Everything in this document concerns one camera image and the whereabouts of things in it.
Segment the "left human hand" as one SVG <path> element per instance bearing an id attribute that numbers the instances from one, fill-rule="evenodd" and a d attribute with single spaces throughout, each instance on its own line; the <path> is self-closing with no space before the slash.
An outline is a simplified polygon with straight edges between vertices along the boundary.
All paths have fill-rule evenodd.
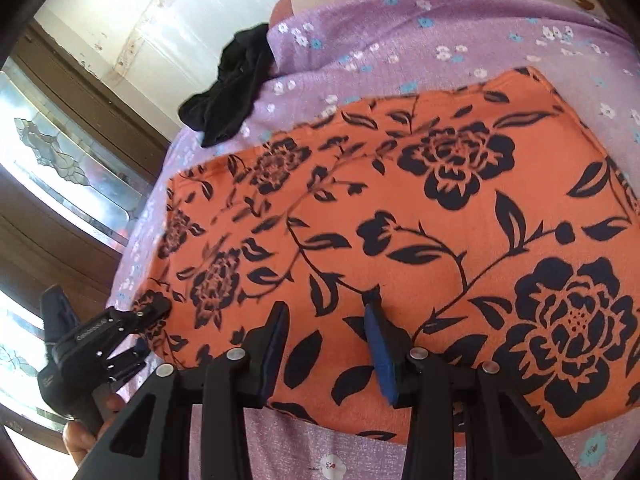
<path id="1" fill-rule="evenodd" d="M 63 430 L 63 443 L 68 454 L 77 466 L 86 458 L 89 452 L 100 440 L 104 432 L 110 428 L 116 415 L 124 408 L 126 401 L 116 393 L 111 394 L 105 401 L 108 417 L 100 430 L 93 434 L 77 420 L 68 422 Z"/>

